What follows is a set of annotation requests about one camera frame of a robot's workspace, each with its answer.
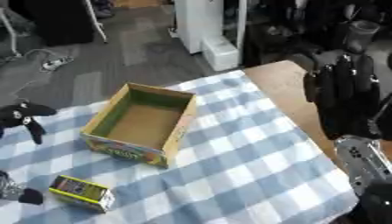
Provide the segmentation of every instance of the blue checkered tablecloth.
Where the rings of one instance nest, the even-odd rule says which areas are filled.
[[[241,71],[181,83],[198,114],[167,170],[92,152],[80,139],[104,102],[39,118],[36,146],[24,127],[0,141],[0,169],[45,192],[42,206],[0,201],[6,223],[328,223],[357,203],[347,176]],[[113,189],[99,214],[57,201],[57,175]]]

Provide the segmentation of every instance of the chair leg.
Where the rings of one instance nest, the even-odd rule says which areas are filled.
[[[15,54],[16,57],[22,57],[22,54],[17,49],[18,35],[15,32],[14,28],[12,27],[10,20],[8,20],[7,16],[5,15],[3,8],[0,8],[0,20],[3,21],[5,28],[10,34],[10,49],[12,50],[12,52]]]
[[[106,37],[105,32],[103,31],[102,27],[103,24],[98,22],[98,20],[96,19],[95,13],[94,13],[94,9],[93,9],[93,5],[91,4],[91,0],[85,0],[86,2],[86,6],[87,6],[87,10],[88,10],[88,14],[90,14],[91,19],[93,20],[93,25],[95,27],[95,29],[100,33],[103,42],[105,44],[108,43],[108,38]]]

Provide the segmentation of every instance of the chair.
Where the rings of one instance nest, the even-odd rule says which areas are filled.
[[[102,23],[99,23],[95,17],[93,6],[90,0],[85,0],[85,5],[87,7],[87,12],[91,17],[93,22],[93,26],[95,29],[100,33],[103,42],[106,44],[108,43],[108,39],[102,29]],[[22,57],[22,54],[18,51],[18,35],[15,32],[15,29],[12,27],[11,21],[7,17],[7,3],[0,3],[0,23],[3,23],[7,32],[10,34],[10,49],[15,54],[15,57],[19,58]]]
[[[15,57],[22,57],[22,54],[18,51],[18,35],[12,27],[11,21],[7,18],[5,13],[6,8],[0,5],[0,21],[5,25],[7,32],[10,34],[10,49],[15,54]]]

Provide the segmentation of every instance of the black glove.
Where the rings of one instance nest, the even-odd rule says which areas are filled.
[[[41,192],[23,188],[10,178],[7,172],[0,171],[0,199],[17,200],[20,203],[41,205],[44,202],[44,196]]]
[[[47,106],[31,102],[21,102],[0,108],[0,138],[4,129],[24,125],[36,144],[42,144],[42,136],[46,133],[42,126],[34,120],[34,116],[52,116],[57,111]]]
[[[384,127],[387,125],[378,125],[381,119],[386,121],[384,115],[376,121],[376,127],[372,126],[383,105],[373,67],[372,58],[365,54],[356,62],[343,54],[336,65],[323,66],[304,77],[306,99],[315,102],[321,127],[329,139],[343,135],[377,139],[383,137],[384,131],[392,132]]]

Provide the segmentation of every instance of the cardboard box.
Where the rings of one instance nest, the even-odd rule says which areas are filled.
[[[194,94],[128,83],[81,136],[93,151],[167,167],[195,113]]]
[[[65,175],[58,176],[49,191],[60,200],[102,213],[106,213],[115,202],[115,196],[106,186]]]

